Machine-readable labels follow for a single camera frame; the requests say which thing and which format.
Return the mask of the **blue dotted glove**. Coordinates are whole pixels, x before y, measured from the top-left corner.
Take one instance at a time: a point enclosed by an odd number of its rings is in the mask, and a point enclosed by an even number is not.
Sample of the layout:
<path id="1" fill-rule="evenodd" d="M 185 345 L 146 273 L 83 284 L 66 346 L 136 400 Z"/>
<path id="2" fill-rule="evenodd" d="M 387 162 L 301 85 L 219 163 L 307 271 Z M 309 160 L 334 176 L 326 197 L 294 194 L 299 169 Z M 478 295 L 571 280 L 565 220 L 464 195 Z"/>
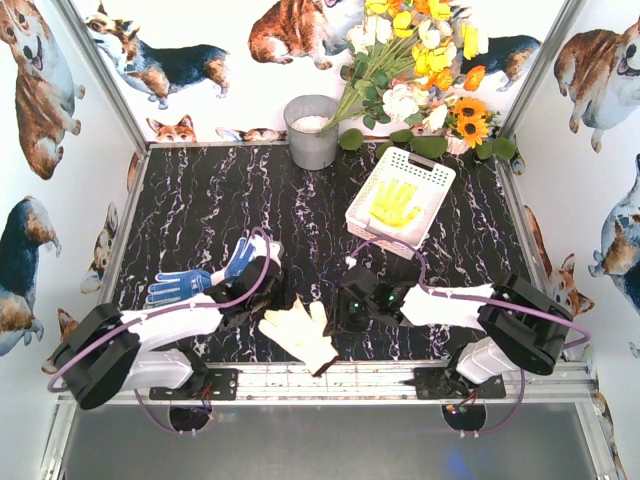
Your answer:
<path id="1" fill-rule="evenodd" d="M 223 280 L 238 277 L 251 261 L 258 257 L 265 257 L 267 252 L 270 252 L 269 257 L 272 260 L 281 265 L 284 256 L 284 247 L 281 242 L 273 240 L 267 242 L 260 235 L 239 239 L 227 265 L 211 275 L 211 283 L 217 285 Z"/>
<path id="2" fill-rule="evenodd" d="M 156 307 L 187 300 L 212 286 L 212 274 L 201 269 L 160 272 L 148 287 L 145 305 Z"/>

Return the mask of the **yellow coated work glove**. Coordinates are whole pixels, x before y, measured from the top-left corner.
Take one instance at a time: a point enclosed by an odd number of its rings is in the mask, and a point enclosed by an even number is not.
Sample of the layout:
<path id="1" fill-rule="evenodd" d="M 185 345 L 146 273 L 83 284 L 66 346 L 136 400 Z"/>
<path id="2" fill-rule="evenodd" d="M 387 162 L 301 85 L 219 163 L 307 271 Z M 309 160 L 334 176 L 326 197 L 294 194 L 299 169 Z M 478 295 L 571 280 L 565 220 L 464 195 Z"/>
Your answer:
<path id="1" fill-rule="evenodd" d="M 390 228 L 408 227 L 423 212 L 419 206 L 410 205 L 416 191 L 416 185 L 400 184 L 397 179 L 380 182 L 369 208 L 370 216 Z"/>

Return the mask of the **white plastic storage basket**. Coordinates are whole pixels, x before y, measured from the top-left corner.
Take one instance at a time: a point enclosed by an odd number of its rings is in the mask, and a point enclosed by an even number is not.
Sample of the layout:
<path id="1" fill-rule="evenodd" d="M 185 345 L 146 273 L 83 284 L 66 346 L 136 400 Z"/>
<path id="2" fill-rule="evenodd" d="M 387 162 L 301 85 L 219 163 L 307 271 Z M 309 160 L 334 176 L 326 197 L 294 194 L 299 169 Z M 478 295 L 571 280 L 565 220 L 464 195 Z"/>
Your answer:
<path id="1" fill-rule="evenodd" d="M 410 259 L 456 178 L 453 169 L 389 147 L 346 210 L 347 230 Z"/>

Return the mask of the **cream knit glove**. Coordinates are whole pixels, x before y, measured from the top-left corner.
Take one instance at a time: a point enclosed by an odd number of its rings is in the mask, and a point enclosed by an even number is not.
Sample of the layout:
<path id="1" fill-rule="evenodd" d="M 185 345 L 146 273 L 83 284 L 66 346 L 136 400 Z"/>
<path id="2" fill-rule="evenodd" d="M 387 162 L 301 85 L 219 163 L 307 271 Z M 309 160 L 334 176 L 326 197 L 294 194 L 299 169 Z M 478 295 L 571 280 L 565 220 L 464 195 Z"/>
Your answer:
<path id="1" fill-rule="evenodd" d="M 289 310 L 266 310 L 258 323 L 262 334 L 305 364 L 313 377 L 320 377 L 339 359 L 329 336 L 324 304 L 314 301 L 306 308 L 299 297 Z"/>

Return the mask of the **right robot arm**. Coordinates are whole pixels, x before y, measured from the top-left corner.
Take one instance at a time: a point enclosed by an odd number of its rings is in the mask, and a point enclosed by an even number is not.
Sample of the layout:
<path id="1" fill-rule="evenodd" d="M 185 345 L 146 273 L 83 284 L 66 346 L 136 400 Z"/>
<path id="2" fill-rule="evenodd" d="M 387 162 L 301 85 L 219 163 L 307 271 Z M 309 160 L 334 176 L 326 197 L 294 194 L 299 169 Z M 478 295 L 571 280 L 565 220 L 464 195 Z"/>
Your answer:
<path id="1" fill-rule="evenodd" d="M 364 332 L 373 321 L 482 332 L 453 355 L 455 374 L 474 385 L 516 369 L 550 375 L 573 321 L 569 309 L 512 273 L 475 287 L 426 287 L 383 280 L 361 265 L 342 276 L 328 318 L 327 335 Z"/>

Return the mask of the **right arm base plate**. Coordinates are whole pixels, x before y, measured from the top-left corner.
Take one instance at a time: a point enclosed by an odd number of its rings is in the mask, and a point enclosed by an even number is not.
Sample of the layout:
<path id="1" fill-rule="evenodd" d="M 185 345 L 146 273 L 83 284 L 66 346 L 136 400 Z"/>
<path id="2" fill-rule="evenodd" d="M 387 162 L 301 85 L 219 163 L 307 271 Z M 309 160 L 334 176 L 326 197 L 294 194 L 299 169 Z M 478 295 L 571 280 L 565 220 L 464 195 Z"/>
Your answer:
<path id="1" fill-rule="evenodd" d="M 483 383 L 474 383 L 453 367 L 416 367 L 413 377 L 401 381 L 413 387 L 419 400 L 464 400 L 471 395 L 478 399 L 503 399 L 506 390 L 501 376 L 493 376 Z"/>

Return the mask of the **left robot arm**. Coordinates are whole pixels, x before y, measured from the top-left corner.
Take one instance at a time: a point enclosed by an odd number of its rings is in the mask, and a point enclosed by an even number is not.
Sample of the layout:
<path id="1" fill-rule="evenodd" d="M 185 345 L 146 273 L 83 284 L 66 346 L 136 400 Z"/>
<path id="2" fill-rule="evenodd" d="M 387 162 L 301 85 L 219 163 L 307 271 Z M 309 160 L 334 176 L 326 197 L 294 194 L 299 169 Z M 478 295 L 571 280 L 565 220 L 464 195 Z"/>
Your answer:
<path id="1" fill-rule="evenodd" d="M 190 298 L 145 310 L 94 307 L 52 355 L 51 392 L 69 392 L 83 410 L 125 391 L 152 398 L 195 399 L 211 373 L 179 342 L 243 326 L 267 309 L 293 303 L 287 266 L 261 256 L 237 276 Z"/>

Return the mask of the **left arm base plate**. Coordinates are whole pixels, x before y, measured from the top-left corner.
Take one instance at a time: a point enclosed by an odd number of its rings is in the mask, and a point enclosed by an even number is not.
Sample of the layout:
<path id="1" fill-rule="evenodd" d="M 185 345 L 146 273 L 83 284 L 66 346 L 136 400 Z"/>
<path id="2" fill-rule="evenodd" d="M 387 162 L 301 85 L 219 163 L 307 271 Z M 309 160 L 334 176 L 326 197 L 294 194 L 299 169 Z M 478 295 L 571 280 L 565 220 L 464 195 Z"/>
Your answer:
<path id="1" fill-rule="evenodd" d="M 211 400 L 233 401 L 236 399 L 239 370 L 235 368 L 212 368 L 206 373 L 195 373 L 177 389 L 154 387 L 149 390 L 151 400 Z"/>

